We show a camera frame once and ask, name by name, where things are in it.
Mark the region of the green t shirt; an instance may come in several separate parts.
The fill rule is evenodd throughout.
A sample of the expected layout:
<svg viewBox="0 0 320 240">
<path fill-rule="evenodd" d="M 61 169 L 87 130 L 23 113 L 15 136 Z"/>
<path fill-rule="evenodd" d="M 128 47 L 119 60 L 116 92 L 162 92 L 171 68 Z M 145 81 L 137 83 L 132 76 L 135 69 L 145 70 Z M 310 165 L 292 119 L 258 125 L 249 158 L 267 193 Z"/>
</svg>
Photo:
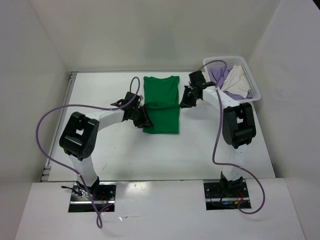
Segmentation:
<svg viewBox="0 0 320 240">
<path fill-rule="evenodd" d="M 153 124 L 151 128 L 144 128 L 144 133 L 173 135 L 179 133 L 179 82 L 179 76 L 143 77 L 144 107 Z"/>
</svg>

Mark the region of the white t shirt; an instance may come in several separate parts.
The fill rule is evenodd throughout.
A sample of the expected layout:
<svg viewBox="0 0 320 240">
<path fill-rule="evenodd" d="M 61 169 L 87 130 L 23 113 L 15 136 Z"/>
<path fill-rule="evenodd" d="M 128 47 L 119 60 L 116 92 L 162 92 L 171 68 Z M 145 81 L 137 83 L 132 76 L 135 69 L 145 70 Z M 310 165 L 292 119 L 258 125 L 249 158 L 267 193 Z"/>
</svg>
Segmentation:
<svg viewBox="0 0 320 240">
<path fill-rule="evenodd" d="M 250 85 L 241 65 L 236 65 L 232 68 L 227 75 L 221 90 L 223 92 L 239 95 L 244 99 L 248 96 Z"/>
</svg>

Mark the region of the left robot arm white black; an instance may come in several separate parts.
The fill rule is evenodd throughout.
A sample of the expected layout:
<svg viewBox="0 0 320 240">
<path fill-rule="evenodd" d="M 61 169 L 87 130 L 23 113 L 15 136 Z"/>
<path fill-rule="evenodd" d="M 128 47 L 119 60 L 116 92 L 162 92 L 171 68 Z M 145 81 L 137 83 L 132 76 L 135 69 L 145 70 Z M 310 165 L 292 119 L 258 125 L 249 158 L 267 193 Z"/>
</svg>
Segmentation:
<svg viewBox="0 0 320 240">
<path fill-rule="evenodd" d="M 87 199 L 96 199 L 101 191 L 100 179 L 94 170 L 91 157 L 98 132 L 128 120 L 132 120 L 139 129 L 154 126 L 143 106 L 129 107 L 126 110 L 102 110 L 89 115 L 76 111 L 70 116 L 59 139 L 59 145 L 69 156 L 76 170 L 78 185 Z"/>
</svg>

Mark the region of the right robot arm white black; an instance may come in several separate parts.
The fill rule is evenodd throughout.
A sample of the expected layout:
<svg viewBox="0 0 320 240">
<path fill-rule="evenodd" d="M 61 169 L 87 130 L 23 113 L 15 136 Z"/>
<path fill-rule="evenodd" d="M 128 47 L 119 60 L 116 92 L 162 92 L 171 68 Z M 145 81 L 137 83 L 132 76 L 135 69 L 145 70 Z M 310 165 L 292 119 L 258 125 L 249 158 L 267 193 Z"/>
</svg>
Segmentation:
<svg viewBox="0 0 320 240">
<path fill-rule="evenodd" d="M 233 169 L 242 169 L 248 145 L 256 136 L 256 125 L 250 103 L 240 103 L 217 87 L 209 83 L 186 85 L 179 104 L 181 109 L 196 106 L 197 100 L 203 100 L 219 110 L 219 124 L 212 153 L 212 162 L 223 166 L 220 173 L 219 191 L 225 197 L 232 196 L 242 185 L 243 177 L 232 173 Z M 216 153 L 220 137 L 232 147 L 228 162 L 217 162 Z"/>
</svg>

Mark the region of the purple t shirt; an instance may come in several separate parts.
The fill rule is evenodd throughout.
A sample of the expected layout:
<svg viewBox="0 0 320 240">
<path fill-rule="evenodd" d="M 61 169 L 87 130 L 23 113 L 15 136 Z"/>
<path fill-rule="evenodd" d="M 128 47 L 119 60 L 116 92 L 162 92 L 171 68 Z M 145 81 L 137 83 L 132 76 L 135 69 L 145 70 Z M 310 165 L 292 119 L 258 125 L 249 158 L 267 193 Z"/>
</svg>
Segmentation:
<svg viewBox="0 0 320 240">
<path fill-rule="evenodd" d="M 224 81 L 226 80 L 228 74 L 233 69 L 234 66 L 227 67 L 213 67 L 210 69 L 210 73 L 213 75 L 214 80 L 211 80 L 214 83 L 218 83 L 218 88 L 222 88 Z M 246 98 L 242 98 L 240 95 L 232 94 L 227 91 L 223 91 L 225 94 L 233 98 L 234 100 L 244 100 L 252 98 L 251 94 L 248 93 Z"/>
</svg>

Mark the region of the white plastic basket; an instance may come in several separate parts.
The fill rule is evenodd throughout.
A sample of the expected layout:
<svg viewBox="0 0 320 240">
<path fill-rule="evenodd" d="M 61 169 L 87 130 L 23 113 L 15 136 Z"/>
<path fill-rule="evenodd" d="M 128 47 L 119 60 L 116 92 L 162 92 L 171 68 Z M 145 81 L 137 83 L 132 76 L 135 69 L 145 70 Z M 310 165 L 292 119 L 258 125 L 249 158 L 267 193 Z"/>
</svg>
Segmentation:
<svg viewBox="0 0 320 240">
<path fill-rule="evenodd" d="M 211 74 L 210 69 L 214 67 L 234 67 L 234 66 L 241 66 L 244 77 L 250 87 L 248 93 L 251 94 L 252 98 L 242 99 L 240 100 L 241 103 L 245 102 L 254 102 L 261 99 L 261 93 L 256 83 L 256 80 L 247 64 L 246 60 L 242 56 L 238 55 L 227 55 L 227 56 L 213 56 L 213 57 L 206 57 L 202 61 L 203 70 L 205 72 L 205 76 L 208 80 L 214 80 L 213 75 Z"/>
</svg>

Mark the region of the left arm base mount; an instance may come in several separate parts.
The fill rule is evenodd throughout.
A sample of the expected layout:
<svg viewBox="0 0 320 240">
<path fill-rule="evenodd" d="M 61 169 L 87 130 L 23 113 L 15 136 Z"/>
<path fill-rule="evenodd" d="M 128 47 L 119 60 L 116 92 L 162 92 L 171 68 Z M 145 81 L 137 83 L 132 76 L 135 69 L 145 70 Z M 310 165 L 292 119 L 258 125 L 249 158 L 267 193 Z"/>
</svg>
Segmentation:
<svg viewBox="0 0 320 240">
<path fill-rule="evenodd" d="M 61 186 L 70 193 L 69 213 L 94 212 L 94 207 L 87 192 L 81 189 L 76 182 L 72 186 Z M 98 193 L 93 196 L 94 204 L 98 211 L 115 211 L 116 182 L 100 182 Z"/>
</svg>

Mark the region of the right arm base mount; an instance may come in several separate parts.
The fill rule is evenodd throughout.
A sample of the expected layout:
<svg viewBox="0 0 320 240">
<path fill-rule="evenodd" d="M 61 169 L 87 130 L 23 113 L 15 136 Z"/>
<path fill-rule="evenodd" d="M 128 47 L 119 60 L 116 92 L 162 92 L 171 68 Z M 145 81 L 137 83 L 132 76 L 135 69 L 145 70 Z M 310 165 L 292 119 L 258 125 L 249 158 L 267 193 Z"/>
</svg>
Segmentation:
<svg viewBox="0 0 320 240">
<path fill-rule="evenodd" d="M 203 189 L 207 211 L 236 210 L 239 204 L 241 209 L 252 208 L 245 180 L 240 186 L 230 189 L 227 193 L 223 193 L 219 180 L 204 181 Z"/>
</svg>

